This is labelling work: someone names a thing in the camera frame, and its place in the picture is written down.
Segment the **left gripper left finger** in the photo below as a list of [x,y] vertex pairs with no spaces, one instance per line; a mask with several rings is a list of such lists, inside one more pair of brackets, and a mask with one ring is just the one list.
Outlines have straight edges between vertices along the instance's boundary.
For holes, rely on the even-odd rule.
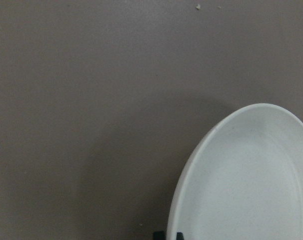
[[165,232],[164,231],[155,231],[152,234],[153,240],[165,240]]

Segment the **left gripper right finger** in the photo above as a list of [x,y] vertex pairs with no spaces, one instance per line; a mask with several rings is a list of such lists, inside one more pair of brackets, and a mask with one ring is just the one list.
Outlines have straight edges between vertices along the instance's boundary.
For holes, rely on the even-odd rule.
[[177,232],[176,240],[184,240],[184,234],[182,232]]

